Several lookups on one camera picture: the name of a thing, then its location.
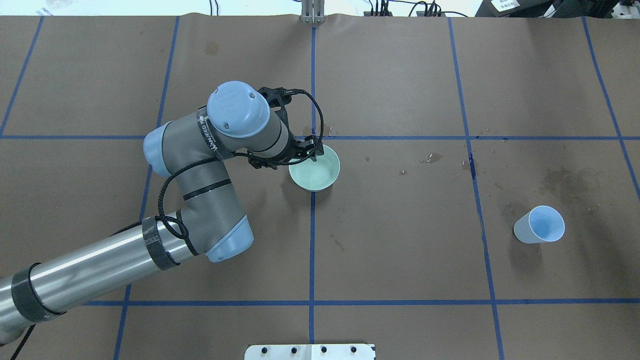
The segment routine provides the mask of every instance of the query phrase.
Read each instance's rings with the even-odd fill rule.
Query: light green bowl
[[[324,155],[318,156],[316,161],[307,159],[289,166],[291,179],[310,192],[319,192],[328,188],[340,174],[340,159],[335,151],[327,145],[323,147]]]

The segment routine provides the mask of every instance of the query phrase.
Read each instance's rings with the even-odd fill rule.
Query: black wire
[[[29,326],[29,330],[27,330],[27,333],[22,338],[22,341],[20,341],[20,345],[18,345],[18,347],[15,349],[13,356],[11,356],[11,360],[16,360],[18,358],[18,355],[20,354],[20,350],[22,350],[24,344],[27,342],[27,339],[29,339],[29,336],[33,332],[34,327],[36,327],[36,324]]]
[[[438,15],[440,15],[441,13],[457,13],[458,15],[462,15],[462,16],[464,16],[464,17],[468,17],[468,16],[466,16],[465,14],[463,14],[463,13],[459,13],[459,12],[436,12],[436,13],[434,13],[432,16],[438,16]]]
[[[584,5],[581,8],[579,8],[578,10],[575,10],[572,13],[568,13],[565,16],[560,16],[558,19],[566,19],[566,18],[571,17],[571,16],[575,15],[576,13],[580,13],[580,12],[582,12],[581,16],[585,16],[587,14],[587,11],[588,11],[587,10],[587,6]]]
[[[178,175],[180,175],[181,173],[191,169],[191,168],[195,168],[197,166],[200,165],[204,165],[204,164],[208,164],[208,163],[212,163],[214,161],[218,161],[217,158],[207,158],[207,159],[202,159],[199,161],[196,161],[194,163],[191,163],[185,167],[183,167],[182,169],[174,172],[173,174],[171,174],[170,177],[167,177],[166,180],[164,181],[164,184],[162,185],[162,188],[160,189],[160,194],[158,195],[158,216],[156,217],[156,220],[158,221],[162,221],[164,227],[171,233],[171,235],[175,236],[178,239],[188,239],[189,238],[189,231],[187,230],[187,227],[184,225],[184,223],[182,223],[180,220],[174,218],[174,217],[168,217],[165,215],[164,213],[164,195],[166,193],[166,189],[167,187],[169,187],[169,183],[172,182],[176,177],[178,177]],[[178,225],[178,227],[180,228],[180,232],[178,233],[171,225],[169,225],[169,221],[175,223]]]
[[[304,158],[300,159],[300,160],[296,160],[296,161],[291,161],[291,162],[282,162],[282,161],[273,161],[273,160],[267,160],[264,158],[259,158],[256,155],[253,154],[249,154],[247,152],[233,152],[234,155],[236,156],[244,156],[245,158],[250,158],[253,160],[260,160],[260,161],[266,161],[267,163],[271,164],[271,165],[280,165],[280,166],[289,166],[289,165],[295,165],[295,164],[299,164],[307,159],[309,159],[311,156],[315,156],[316,155],[316,150],[318,148],[318,145],[320,143],[322,143],[322,137],[324,136],[324,117],[322,115],[322,111],[320,110],[320,105],[318,105],[317,101],[314,99],[313,96],[311,96],[310,93],[304,91],[304,90],[300,90],[300,89],[293,89],[295,91],[295,94],[305,94],[312,103],[314,103],[314,106],[316,107],[316,110],[318,111],[318,115],[320,117],[320,136],[318,136],[318,141],[314,144],[314,148],[313,150],[311,150],[310,153],[308,153]]]
[[[113,235],[116,235],[116,234],[120,234],[123,231],[127,231],[127,230],[130,230],[130,229],[133,229],[134,227],[139,226],[139,225],[142,225],[142,222],[141,221],[136,221],[135,223],[133,223],[131,225],[128,225],[128,226],[125,226],[122,229],[116,231],[115,233],[111,234],[110,236],[113,236]]]
[[[413,10],[415,9],[416,6],[420,5],[420,4],[424,4],[424,11],[427,11],[427,7],[429,6],[429,4],[425,3],[424,1],[418,1],[417,3],[413,3],[413,8],[411,8],[411,11],[409,12],[409,16],[411,16],[411,14],[413,14]]]

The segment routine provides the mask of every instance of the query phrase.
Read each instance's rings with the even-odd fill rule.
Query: metal plate
[[[375,360],[376,345],[368,344],[307,344],[252,345],[244,360],[305,359],[305,360]]]

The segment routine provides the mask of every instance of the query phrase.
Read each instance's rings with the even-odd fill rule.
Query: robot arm
[[[255,168],[276,168],[322,155],[322,132],[299,142],[289,130],[284,105],[300,93],[306,94],[256,91],[230,81],[211,94],[206,107],[149,133],[145,157],[154,172],[175,177],[186,207],[0,279],[0,344],[16,340],[34,323],[199,254],[219,262],[246,250],[253,234],[223,160],[242,155]],[[248,152],[238,153],[241,148]]]

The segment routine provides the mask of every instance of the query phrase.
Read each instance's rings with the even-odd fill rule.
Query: silver metal tube
[[[176,262],[193,258],[184,240],[171,235],[162,222],[157,226]],[[138,226],[34,267],[31,284],[47,309],[62,313],[159,271]],[[18,312],[11,288],[12,278],[0,280],[0,344],[17,339],[33,324]]]

